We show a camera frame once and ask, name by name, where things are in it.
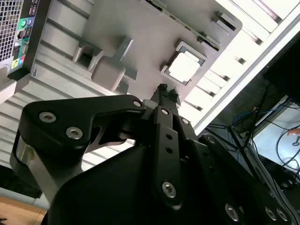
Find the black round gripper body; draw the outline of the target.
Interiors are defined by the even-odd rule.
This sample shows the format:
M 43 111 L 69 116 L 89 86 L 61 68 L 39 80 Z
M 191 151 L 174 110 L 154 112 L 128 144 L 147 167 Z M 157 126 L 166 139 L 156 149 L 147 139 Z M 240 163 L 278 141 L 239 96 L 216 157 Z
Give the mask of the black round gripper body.
M 256 198 L 203 144 L 131 148 L 58 191 L 45 225 L 253 225 Z

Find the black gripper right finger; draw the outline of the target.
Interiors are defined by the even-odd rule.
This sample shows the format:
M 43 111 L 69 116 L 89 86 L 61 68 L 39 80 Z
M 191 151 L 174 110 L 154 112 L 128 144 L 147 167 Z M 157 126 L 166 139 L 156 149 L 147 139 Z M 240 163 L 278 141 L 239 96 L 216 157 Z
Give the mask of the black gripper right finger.
M 292 225 L 276 187 L 248 172 L 211 135 L 197 137 L 171 112 L 168 136 L 168 221 L 174 225 Z

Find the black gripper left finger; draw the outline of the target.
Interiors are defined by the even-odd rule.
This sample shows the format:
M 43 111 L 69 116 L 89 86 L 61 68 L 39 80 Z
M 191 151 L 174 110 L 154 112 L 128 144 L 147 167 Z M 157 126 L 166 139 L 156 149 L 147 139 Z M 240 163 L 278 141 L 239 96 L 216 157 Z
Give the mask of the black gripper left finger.
M 30 103 L 18 125 L 13 170 L 51 206 L 68 181 L 131 148 L 149 148 L 163 162 L 178 100 L 176 89 L 160 84 L 144 101 L 127 94 Z

